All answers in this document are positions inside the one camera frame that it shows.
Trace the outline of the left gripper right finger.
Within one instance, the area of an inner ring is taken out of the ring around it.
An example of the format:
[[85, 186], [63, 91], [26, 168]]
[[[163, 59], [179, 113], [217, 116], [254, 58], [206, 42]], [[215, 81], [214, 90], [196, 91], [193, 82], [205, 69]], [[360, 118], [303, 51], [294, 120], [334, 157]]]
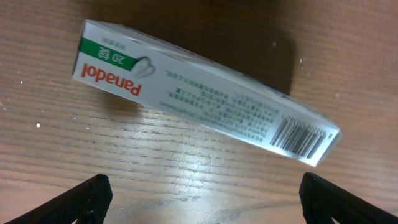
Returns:
[[307, 224], [397, 223], [397, 217], [312, 173], [303, 175], [299, 190]]

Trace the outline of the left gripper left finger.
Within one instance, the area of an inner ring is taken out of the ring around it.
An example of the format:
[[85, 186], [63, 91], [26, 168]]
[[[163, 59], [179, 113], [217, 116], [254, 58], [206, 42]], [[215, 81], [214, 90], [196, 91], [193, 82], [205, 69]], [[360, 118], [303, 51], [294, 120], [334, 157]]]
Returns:
[[6, 224], [102, 224], [112, 199], [108, 176], [97, 174]]

